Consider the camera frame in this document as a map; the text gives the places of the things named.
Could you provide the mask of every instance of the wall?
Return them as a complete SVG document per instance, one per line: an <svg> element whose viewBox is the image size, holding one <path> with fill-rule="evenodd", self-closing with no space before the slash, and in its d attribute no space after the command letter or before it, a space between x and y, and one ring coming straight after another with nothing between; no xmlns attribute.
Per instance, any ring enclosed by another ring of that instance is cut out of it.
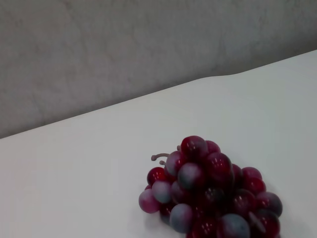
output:
<svg viewBox="0 0 317 238"><path fill-rule="evenodd" d="M0 138L315 50L316 12L316 0L0 0Z"/></svg>

